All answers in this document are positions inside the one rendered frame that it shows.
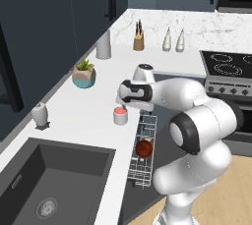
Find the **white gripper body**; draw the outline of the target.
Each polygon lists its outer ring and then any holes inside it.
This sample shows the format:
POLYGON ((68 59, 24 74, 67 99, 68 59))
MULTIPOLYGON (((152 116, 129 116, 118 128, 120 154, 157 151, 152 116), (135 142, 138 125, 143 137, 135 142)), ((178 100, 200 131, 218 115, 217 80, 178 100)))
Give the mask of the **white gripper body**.
POLYGON ((116 96, 116 103, 120 104, 122 107, 126 108, 126 107, 130 107, 131 104, 130 103, 127 103, 127 102, 124 102, 120 97, 119 95, 116 96))

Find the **grey cup with red inside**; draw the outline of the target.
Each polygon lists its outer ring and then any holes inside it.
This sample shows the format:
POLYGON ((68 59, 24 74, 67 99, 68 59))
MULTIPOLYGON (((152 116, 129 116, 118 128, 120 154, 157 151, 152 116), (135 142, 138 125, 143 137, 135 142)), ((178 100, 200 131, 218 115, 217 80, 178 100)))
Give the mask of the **grey cup with red inside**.
POLYGON ((123 126, 128 122, 128 111, 126 108, 115 107, 113 111, 113 122, 118 126, 123 126))

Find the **brown-red bowl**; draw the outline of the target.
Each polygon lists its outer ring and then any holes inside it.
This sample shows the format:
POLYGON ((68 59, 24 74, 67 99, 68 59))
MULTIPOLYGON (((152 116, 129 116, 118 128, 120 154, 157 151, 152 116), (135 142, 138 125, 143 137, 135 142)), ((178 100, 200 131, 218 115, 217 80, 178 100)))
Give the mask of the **brown-red bowl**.
POLYGON ((148 158, 153 152, 152 144, 147 140, 139 141, 136 145, 136 153, 142 158, 148 158))

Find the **potted plant in two-tone pot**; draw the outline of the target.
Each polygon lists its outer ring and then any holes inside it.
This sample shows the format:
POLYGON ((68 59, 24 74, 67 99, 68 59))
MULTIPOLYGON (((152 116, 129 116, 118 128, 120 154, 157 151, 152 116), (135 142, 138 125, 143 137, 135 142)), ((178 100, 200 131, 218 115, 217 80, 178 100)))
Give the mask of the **potted plant in two-tone pot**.
POLYGON ((74 67, 72 81, 79 88, 89 88, 95 84, 95 65, 89 60, 83 60, 74 67))

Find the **grey cylinder canister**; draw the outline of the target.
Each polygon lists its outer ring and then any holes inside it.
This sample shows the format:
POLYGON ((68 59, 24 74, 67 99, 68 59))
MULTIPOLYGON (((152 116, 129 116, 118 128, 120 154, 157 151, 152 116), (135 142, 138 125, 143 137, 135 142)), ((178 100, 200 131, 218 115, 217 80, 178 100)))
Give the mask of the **grey cylinder canister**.
POLYGON ((106 60, 111 57, 110 30, 108 29, 96 42, 96 58, 106 60))

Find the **wooden knife block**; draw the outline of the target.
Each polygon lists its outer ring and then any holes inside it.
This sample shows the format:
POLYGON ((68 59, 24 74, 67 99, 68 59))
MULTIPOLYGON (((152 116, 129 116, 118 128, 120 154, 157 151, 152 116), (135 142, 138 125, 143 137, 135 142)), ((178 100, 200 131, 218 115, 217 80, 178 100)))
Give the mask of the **wooden knife block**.
POLYGON ((138 22, 136 22, 136 32, 135 32, 135 36, 134 36, 133 49, 135 51, 143 51, 144 48, 145 48, 144 30, 142 28, 142 22, 138 21, 138 22))

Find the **white shaker bottle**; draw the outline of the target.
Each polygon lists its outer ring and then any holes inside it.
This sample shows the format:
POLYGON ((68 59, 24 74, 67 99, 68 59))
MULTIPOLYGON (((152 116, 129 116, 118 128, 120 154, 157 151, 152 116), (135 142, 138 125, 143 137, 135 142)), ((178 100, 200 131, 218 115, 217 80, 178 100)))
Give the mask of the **white shaker bottle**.
POLYGON ((184 51, 184 48, 185 48, 185 37, 184 37, 184 30, 182 30, 177 39, 175 50, 179 53, 182 53, 184 51))
POLYGON ((168 52, 170 49, 171 49, 171 35, 170 35, 170 29, 168 29, 163 40, 162 50, 168 52))

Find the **white bottle on dark base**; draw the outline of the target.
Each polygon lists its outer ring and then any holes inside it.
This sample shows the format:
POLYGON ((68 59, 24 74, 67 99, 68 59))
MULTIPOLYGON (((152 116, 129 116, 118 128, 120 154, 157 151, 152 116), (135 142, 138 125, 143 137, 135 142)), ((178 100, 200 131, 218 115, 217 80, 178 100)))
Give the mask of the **white bottle on dark base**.
POLYGON ((39 102, 31 111, 32 118, 39 130, 44 130, 49 127, 48 111, 43 102, 39 102))

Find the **dark tall cupboard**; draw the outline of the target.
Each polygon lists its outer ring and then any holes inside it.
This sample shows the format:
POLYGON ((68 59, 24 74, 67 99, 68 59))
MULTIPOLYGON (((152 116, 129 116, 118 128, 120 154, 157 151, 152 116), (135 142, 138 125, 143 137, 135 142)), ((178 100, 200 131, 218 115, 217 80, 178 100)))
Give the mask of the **dark tall cupboard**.
POLYGON ((80 60, 96 41, 127 10, 128 0, 116 0, 116 17, 105 16, 108 0, 71 0, 77 60, 80 60))

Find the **dark grey sink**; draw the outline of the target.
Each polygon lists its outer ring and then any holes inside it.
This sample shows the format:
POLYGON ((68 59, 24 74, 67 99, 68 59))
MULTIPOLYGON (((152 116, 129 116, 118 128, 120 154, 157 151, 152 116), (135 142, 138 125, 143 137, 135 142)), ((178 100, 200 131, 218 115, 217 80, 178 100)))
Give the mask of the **dark grey sink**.
POLYGON ((0 225, 95 225, 114 154, 28 139, 0 172, 0 225))

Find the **steel range with black hob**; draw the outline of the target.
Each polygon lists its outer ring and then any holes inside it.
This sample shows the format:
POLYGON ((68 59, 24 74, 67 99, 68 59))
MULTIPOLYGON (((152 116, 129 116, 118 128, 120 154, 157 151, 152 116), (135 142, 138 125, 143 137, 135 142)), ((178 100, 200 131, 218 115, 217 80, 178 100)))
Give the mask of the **steel range with black hob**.
POLYGON ((239 131, 223 141, 233 155, 252 157, 252 54, 200 51, 205 71, 205 89, 210 97, 229 100, 237 104, 244 115, 244 124, 239 131), (220 93, 225 87, 227 93, 220 93), (230 90, 237 89, 236 94, 230 90))

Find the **dark wall cupboard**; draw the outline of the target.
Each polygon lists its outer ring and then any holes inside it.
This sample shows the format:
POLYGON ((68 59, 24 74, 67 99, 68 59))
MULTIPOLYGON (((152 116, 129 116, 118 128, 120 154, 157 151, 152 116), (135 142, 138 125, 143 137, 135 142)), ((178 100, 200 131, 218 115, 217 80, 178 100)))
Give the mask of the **dark wall cupboard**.
POLYGON ((0 104, 0 141, 6 138, 73 65, 70 0, 0 0, 5 36, 24 108, 0 104))

